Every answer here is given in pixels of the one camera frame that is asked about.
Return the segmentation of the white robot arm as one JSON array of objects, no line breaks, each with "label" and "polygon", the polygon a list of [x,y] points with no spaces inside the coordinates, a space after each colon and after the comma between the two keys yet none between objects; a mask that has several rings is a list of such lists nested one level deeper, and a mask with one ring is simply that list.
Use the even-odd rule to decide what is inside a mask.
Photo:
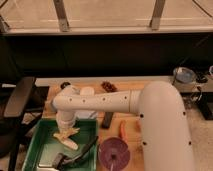
[{"label": "white robot arm", "polygon": [[62,115],[73,110],[132,113],[140,117],[144,171],[195,171],[190,130],[179,91],[153,81],[141,90],[80,95],[68,87],[52,105]]}]

